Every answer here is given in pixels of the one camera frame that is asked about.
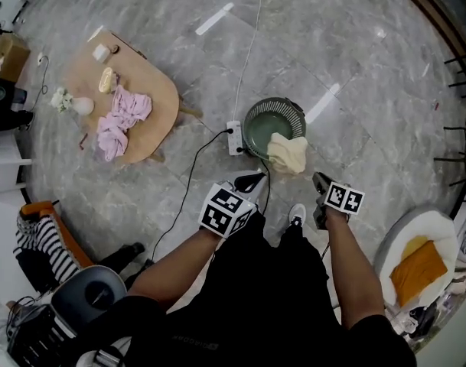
white vase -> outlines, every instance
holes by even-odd
[[[79,115],[89,115],[95,109],[95,102],[83,96],[81,98],[73,98],[72,106]]]

orange chair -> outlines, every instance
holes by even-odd
[[[66,246],[66,249],[71,252],[74,259],[76,259],[81,268],[88,268],[89,266],[95,265],[95,263],[90,260],[88,255],[82,250],[80,245],[74,240],[73,236],[70,234],[70,231],[66,228],[60,216],[57,214],[56,210],[51,201],[41,201],[39,203],[27,204],[20,209],[22,217],[34,217],[39,220],[42,216],[52,215],[59,226],[63,242]]]

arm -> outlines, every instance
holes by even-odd
[[[383,292],[379,278],[347,224],[346,215],[328,207],[326,216],[334,287],[343,325],[350,329],[365,317],[384,315]]]
[[[216,251],[221,237],[201,229],[142,272],[129,290],[129,295],[156,300],[168,310],[194,283],[200,271]]]

tan box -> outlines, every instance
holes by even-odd
[[[24,69],[30,49],[25,42],[14,34],[0,36],[0,79],[16,83]]]

white container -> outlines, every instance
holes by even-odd
[[[95,102],[86,97],[73,98],[72,106],[79,115],[90,115],[95,109]]]
[[[92,53],[93,58],[99,63],[105,63],[105,60],[110,55],[110,49],[105,45],[98,45]]]
[[[13,131],[0,132],[0,192],[25,187],[17,183],[18,169],[30,164],[31,159],[22,159]]]

